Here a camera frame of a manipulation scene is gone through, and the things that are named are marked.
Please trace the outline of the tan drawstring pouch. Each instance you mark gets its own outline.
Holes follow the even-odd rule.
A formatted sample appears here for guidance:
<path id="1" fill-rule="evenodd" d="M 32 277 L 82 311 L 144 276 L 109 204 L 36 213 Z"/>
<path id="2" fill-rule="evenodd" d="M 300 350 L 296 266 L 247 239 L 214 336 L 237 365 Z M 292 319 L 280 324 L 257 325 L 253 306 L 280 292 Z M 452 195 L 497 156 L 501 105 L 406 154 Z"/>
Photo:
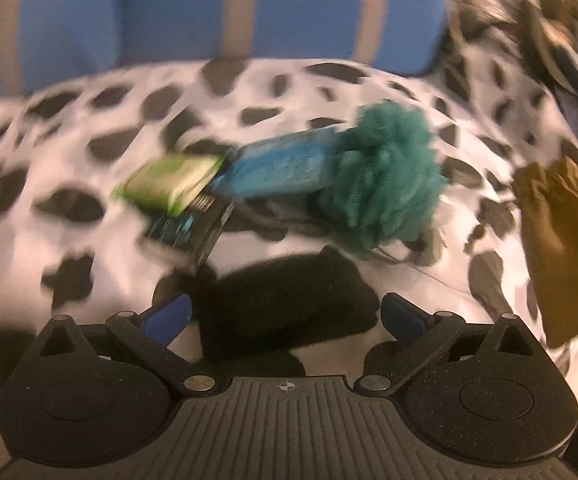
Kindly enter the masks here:
<path id="1" fill-rule="evenodd" d="M 548 348 L 578 336 L 578 166 L 568 157 L 518 169 L 521 242 Z"/>

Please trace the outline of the black cartoon tissue pack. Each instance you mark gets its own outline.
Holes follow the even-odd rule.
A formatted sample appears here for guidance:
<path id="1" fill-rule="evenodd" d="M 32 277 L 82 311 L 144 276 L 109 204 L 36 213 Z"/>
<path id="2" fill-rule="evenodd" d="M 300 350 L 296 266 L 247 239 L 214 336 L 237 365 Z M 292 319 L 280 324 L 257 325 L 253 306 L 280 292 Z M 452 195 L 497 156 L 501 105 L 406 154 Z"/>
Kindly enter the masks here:
<path id="1" fill-rule="evenodd" d="M 211 254 L 233 209 L 230 200 L 201 193 L 178 216 L 154 218 L 140 245 L 175 268 L 195 274 Z"/>

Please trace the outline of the blue tissue pack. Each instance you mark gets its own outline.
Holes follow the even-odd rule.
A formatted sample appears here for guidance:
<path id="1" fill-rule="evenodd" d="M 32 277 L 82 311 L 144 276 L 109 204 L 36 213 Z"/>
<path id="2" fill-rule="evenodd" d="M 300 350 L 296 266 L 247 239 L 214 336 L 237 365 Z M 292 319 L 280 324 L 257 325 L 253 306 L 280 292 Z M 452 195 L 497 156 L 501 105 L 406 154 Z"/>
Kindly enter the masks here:
<path id="1" fill-rule="evenodd" d="M 342 133 L 333 127 L 248 144 L 229 154 L 210 188 L 232 200 L 320 191 L 335 180 L 342 144 Z"/>

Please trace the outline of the green wet wipes pack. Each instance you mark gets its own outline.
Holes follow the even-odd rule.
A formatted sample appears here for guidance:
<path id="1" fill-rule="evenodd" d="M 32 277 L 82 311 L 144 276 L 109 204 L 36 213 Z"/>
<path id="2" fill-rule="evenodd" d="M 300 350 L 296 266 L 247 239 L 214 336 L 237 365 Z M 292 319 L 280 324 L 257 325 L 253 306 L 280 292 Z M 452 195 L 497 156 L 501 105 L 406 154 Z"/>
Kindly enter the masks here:
<path id="1" fill-rule="evenodd" d="M 217 155 L 173 154 L 152 159 L 114 188 L 113 196 L 177 216 L 219 173 L 223 162 Z"/>

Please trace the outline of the blue striped cushion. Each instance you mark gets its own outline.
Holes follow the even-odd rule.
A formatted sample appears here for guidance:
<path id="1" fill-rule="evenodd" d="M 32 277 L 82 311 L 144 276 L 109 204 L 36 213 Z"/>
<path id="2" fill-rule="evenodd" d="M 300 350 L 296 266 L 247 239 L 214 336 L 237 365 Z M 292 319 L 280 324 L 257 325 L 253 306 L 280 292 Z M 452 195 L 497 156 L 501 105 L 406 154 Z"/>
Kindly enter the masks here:
<path id="1" fill-rule="evenodd" d="M 0 0 L 0 96 L 109 70 L 120 39 L 118 0 Z"/>
<path id="2" fill-rule="evenodd" d="M 198 58 L 341 58 L 423 73 L 446 0 L 121 0 L 127 64 Z"/>

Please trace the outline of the cow print blanket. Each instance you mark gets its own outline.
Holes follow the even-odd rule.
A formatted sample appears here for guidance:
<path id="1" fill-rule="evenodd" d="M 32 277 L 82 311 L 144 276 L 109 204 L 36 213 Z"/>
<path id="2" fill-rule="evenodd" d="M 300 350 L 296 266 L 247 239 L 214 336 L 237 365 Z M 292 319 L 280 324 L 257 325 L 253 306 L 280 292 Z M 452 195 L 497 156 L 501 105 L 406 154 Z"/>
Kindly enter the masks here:
<path id="1" fill-rule="evenodd" d="M 345 61 L 211 60 L 144 65 L 0 100 L 0 382 L 56 314 L 100 323 L 142 311 L 266 260 L 336 248 L 380 300 L 398 292 L 429 311 L 488 322 L 512 311 L 543 330 L 510 181 L 530 162 L 568 157 L 578 140 L 559 95 L 510 54 L 497 29 L 436 69 L 403 78 Z M 237 206 L 209 260 L 179 271 L 140 245 L 148 217 L 113 196 L 147 160 L 204 154 L 305 128 L 349 127 L 364 105 L 393 101 L 425 114 L 449 184 L 417 242 L 361 254 L 301 202 Z M 343 375 L 394 346 L 377 324 L 347 337 L 219 362 L 239 374 Z M 8 454 L 0 438 L 0 467 Z"/>

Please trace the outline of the teal mesh bath loofah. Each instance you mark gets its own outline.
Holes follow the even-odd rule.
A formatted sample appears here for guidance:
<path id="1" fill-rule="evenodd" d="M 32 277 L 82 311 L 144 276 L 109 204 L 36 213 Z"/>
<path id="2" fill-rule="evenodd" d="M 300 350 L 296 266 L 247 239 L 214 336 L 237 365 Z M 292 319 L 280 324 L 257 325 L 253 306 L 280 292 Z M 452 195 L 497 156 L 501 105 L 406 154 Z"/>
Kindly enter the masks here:
<path id="1" fill-rule="evenodd" d="M 392 101 L 363 106 L 339 136 L 333 181 L 317 196 L 321 214 L 365 250 L 417 240 L 448 183 L 423 111 Z"/>

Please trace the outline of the black cloth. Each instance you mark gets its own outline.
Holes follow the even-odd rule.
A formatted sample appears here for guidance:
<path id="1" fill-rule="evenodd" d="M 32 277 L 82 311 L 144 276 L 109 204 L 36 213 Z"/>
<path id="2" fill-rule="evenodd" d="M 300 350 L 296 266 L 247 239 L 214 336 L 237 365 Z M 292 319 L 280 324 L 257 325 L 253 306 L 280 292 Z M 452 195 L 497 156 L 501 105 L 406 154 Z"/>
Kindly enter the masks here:
<path id="1" fill-rule="evenodd" d="M 204 359 L 219 362 L 367 332 L 378 295 L 336 248 L 266 260 L 193 295 Z"/>

